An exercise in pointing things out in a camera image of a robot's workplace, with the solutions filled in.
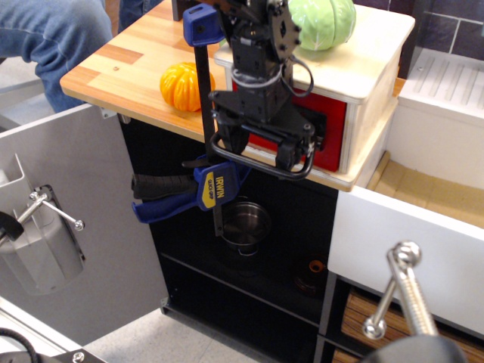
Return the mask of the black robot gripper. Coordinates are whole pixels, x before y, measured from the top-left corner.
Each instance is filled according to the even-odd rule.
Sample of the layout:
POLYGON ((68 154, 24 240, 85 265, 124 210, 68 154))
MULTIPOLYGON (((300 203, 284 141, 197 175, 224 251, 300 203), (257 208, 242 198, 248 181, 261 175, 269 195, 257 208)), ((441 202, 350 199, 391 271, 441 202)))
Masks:
POLYGON ((302 170, 310 170, 315 155, 316 129, 293 104, 294 98, 304 98, 310 91, 297 92, 293 77, 283 74, 270 82, 233 76, 236 89, 214 90, 213 118, 225 149, 242 154, 251 135, 278 145, 276 166, 292 170, 305 158, 302 170))

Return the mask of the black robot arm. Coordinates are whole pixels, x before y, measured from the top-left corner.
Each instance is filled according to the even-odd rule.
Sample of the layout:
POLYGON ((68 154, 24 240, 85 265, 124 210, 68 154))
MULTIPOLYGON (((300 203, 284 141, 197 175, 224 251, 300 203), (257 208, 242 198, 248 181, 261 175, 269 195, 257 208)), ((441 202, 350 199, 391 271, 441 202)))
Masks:
POLYGON ((293 89, 293 52, 300 27, 286 1, 211 1, 231 49, 234 91, 213 91, 211 138, 220 157, 278 178, 299 180, 312 169, 318 143, 315 126, 293 104, 309 95, 293 89), (277 147, 275 164, 243 156, 251 135, 277 147))

